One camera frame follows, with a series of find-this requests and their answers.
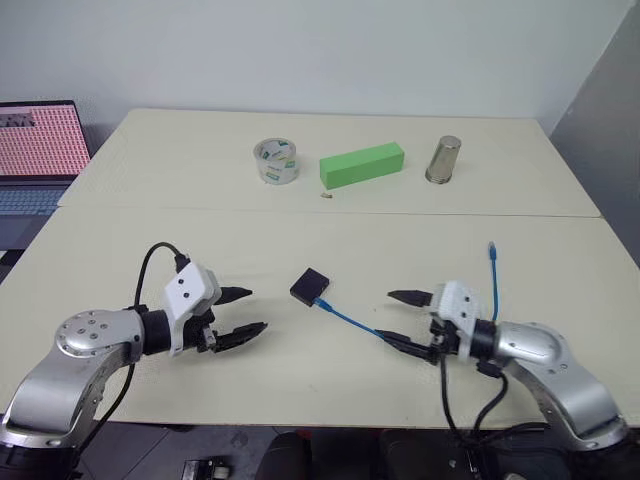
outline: metal cup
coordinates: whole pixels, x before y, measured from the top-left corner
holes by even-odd
[[[458,158],[462,142],[458,137],[445,135],[438,142],[431,164],[424,176],[432,183],[447,183],[451,180],[453,167]]]

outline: laptop screen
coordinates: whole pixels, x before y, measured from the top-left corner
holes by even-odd
[[[73,102],[0,103],[0,177],[77,175],[87,163]]]

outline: clear packing tape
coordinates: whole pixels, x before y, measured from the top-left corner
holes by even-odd
[[[298,177],[299,165],[296,146],[285,138],[267,138],[253,149],[262,180],[273,185],[284,185]]]

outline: green foam block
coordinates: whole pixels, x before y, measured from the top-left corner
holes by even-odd
[[[381,177],[402,170],[404,152],[395,143],[365,148],[320,160],[320,178],[332,188]]]

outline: black square object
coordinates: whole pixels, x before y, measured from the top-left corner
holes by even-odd
[[[327,277],[312,268],[307,268],[307,271],[289,289],[289,293],[307,307],[310,307],[313,305],[313,301],[322,295],[328,285],[329,279]]]

